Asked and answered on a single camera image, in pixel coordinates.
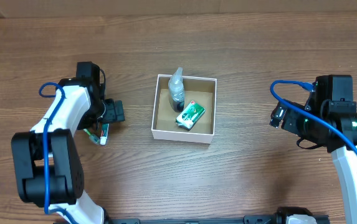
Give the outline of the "toothpaste tube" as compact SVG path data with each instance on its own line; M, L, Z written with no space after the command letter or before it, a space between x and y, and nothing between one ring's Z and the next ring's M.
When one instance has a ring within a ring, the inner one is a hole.
M102 124L102 131L100 135L100 144L105 146L108 140L108 131L109 131L109 124Z

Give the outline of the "pump soap bottle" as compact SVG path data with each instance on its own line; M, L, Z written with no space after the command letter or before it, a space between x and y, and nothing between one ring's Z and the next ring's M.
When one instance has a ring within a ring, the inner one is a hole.
M168 82L169 102L175 112L184 109L183 68L179 67Z

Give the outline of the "green soap bar pack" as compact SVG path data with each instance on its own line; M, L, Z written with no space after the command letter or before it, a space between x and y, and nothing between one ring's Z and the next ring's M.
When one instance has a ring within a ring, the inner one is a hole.
M191 101L176 117L176 124L190 131L206 112L205 108L195 101Z

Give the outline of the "green toothbrush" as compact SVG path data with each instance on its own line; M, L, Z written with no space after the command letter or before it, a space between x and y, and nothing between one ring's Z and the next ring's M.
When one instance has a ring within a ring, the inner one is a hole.
M91 140L91 142L93 142L96 145L100 144L100 138L97 135L91 133L88 129L83 129L83 130L88 134L89 139Z

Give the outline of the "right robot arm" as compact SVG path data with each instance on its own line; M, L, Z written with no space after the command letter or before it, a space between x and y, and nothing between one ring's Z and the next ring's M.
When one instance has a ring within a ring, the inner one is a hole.
M313 83L290 81L309 92L304 105L278 96L276 80L270 86L278 101L270 125L282 128L303 140L312 142L311 149L325 147L338 173L345 219L357 223L357 103L353 99L353 79L350 75L323 75Z

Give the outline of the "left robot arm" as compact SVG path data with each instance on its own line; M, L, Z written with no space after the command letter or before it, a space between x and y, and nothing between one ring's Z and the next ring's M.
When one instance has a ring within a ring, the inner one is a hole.
M105 72L93 62L79 62L73 78L40 89L47 86L55 89L50 108L30 131L11 139L19 197L66 223L111 223L107 211L84 190L74 134L124 121L123 104L105 97Z

